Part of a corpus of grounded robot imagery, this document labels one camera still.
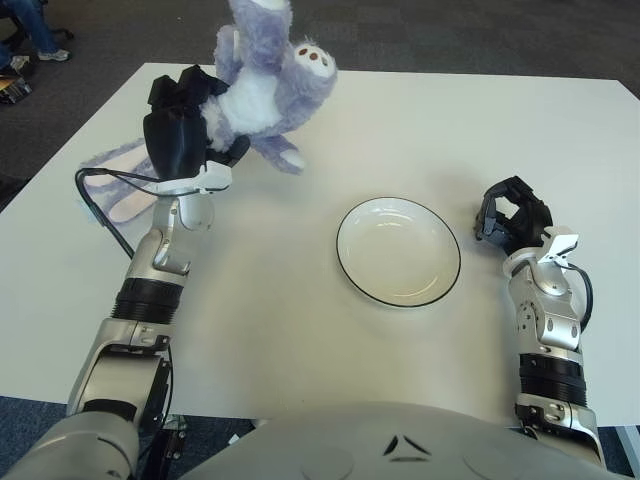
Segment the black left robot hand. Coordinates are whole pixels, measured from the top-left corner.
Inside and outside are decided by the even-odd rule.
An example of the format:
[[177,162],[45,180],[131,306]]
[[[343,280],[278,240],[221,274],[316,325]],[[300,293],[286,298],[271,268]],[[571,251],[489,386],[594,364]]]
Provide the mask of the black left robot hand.
[[148,97],[151,112],[143,119],[143,133],[160,180],[191,178],[208,160],[233,167],[247,153],[246,135],[232,134],[228,147],[215,147],[201,115],[201,105],[228,88],[198,65],[184,69],[177,81],[167,75],[153,81]]

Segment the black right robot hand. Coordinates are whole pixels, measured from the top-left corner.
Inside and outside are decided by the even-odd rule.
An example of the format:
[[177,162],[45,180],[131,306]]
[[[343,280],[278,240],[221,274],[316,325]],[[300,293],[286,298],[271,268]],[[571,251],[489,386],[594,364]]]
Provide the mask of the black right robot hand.
[[[504,198],[517,207],[511,217],[497,209],[498,198]],[[523,248],[541,247],[544,229],[552,225],[547,205],[526,182],[513,176],[485,192],[475,217],[474,235],[477,240],[484,240],[511,255]]]

